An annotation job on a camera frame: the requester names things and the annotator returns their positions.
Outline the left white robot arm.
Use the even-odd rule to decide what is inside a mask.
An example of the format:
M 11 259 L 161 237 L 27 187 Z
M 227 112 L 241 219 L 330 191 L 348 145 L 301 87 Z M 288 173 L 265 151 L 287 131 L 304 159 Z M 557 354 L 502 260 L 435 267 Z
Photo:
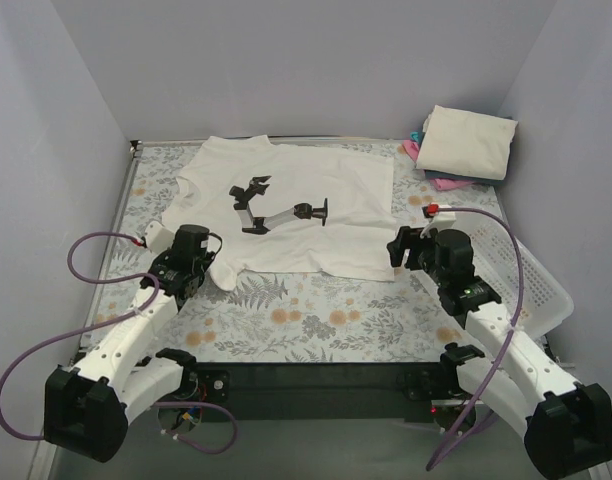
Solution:
M 44 438 L 92 458 L 110 460 L 129 425 L 158 400 L 195 396 L 199 377 L 193 355 L 147 347 L 203 284 L 215 254 L 213 232 L 182 225 L 171 232 L 153 222 L 144 236 L 156 257 L 136 290 L 129 319 L 116 324 L 69 369 L 56 369 L 45 384 Z

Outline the white t shirt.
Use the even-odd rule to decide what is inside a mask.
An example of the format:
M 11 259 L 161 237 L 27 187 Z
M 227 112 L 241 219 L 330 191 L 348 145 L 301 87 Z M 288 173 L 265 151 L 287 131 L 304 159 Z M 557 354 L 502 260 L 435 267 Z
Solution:
M 222 238 L 209 269 L 222 290 L 233 290 L 242 271 L 394 278 L 390 157 L 211 137 L 176 181 L 162 222 L 170 230 L 201 225 Z

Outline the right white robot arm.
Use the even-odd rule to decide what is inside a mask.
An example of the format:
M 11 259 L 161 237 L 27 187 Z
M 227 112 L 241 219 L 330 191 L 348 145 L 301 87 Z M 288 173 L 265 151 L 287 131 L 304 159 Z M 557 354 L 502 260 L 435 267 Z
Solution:
M 444 310 L 481 344 L 442 355 L 438 383 L 446 395 L 482 400 L 522 438 L 547 479 L 612 460 L 610 396 L 599 384 L 582 384 L 512 325 L 499 293 L 477 275 L 466 233 L 402 227 L 387 250 L 392 266 L 425 272 Z

